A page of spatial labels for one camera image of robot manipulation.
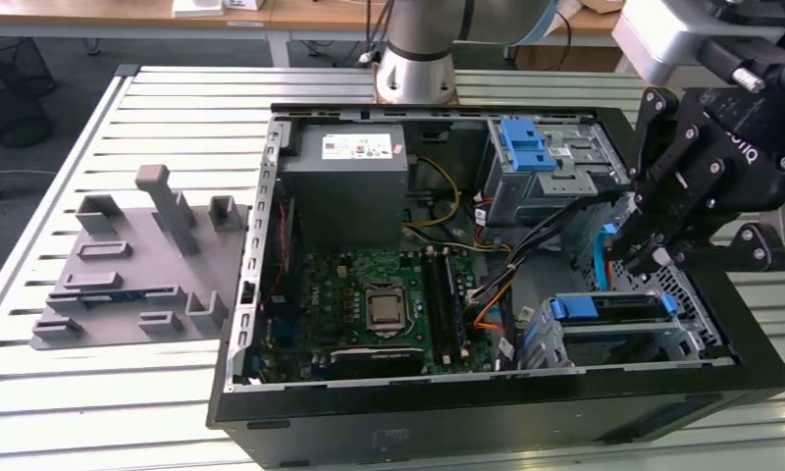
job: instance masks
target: ram slot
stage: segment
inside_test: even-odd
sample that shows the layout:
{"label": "ram slot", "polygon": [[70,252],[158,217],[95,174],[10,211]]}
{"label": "ram slot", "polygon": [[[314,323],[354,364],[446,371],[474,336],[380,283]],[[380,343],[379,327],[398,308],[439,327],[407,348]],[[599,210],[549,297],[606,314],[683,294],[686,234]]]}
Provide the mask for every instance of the ram slot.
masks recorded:
{"label": "ram slot", "polygon": [[422,276],[434,342],[434,357],[442,364],[467,357],[463,302],[447,254],[429,249],[422,254]]}
{"label": "ram slot", "polygon": [[455,272],[451,263],[451,251],[446,248],[442,255],[442,264],[446,271],[446,284],[449,286],[449,311],[446,318],[451,324],[453,335],[453,353],[455,359],[465,359],[469,357],[469,350],[466,349],[466,323],[465,323],[465,295],[461,293],[463,286],[458,285],[458,273]]}

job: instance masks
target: open computer tower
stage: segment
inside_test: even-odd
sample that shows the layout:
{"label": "open computer tower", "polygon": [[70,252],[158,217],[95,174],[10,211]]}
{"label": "open computer tower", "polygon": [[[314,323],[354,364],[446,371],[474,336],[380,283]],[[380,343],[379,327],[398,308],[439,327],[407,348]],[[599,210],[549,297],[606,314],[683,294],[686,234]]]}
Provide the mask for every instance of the open computer tower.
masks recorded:
{"label": "open computer tower", "polygon": [[611,109],[274,108],[208,417],[259,465],[645,442],[785,391],[725,274],[601,257],[630,137]]}

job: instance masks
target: power supply label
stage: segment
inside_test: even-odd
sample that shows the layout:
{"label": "power supply label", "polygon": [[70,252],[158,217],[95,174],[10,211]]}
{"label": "power supply label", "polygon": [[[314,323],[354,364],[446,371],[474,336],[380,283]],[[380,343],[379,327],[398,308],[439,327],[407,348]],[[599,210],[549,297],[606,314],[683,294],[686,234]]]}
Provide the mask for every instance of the power supply label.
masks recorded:
{"label": "power supply label", "polygon": [[390,134],[327,134],[323,138],[324,160],[391,159],[394,138]]}

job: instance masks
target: green motherboard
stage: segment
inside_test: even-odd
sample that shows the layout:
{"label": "green motherboard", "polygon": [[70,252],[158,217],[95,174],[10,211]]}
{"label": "green motherboard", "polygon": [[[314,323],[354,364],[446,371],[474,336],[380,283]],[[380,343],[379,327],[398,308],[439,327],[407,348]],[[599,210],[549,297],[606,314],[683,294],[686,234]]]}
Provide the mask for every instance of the green motherboard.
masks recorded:
{"label": "green motherboard", "polygon": [[[421,255],[418,251],[354,251],[307,256],[298,347],[286,354],[274,350],[272,363],[280,364],[280,378],[274,380],[326,379],[324,375],[316,374],[322,369],[315,366],[326,362],[328,353],[352,348],[423,349],[425,375],[491,369],[493,348],[487,335],[467,337],[467,356],[457,361],[449,363],[435,357],[431,303],[426,295]],[[465,292],[475,285],[471,258],[466,251],[450,253],[447,258],[457,288]],[[395,321],[396,317],[390,313],[395,313],[396,308],[405,314],[399,318],[402,323],[391,327],[386,321]]]}

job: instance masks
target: motherboard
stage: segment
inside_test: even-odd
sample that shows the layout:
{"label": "motherboard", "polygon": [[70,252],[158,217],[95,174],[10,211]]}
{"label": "motherboard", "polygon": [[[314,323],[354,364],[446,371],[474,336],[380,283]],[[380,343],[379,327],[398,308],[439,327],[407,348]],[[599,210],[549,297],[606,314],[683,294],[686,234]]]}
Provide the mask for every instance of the motherboard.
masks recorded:
{"label": "motherboard", "polygon": [[310,253],[302,286],[299,317],[272,326],[271,381],[491,369],[490,336],[470,328],[465,312],[475,286],[466,251]]}

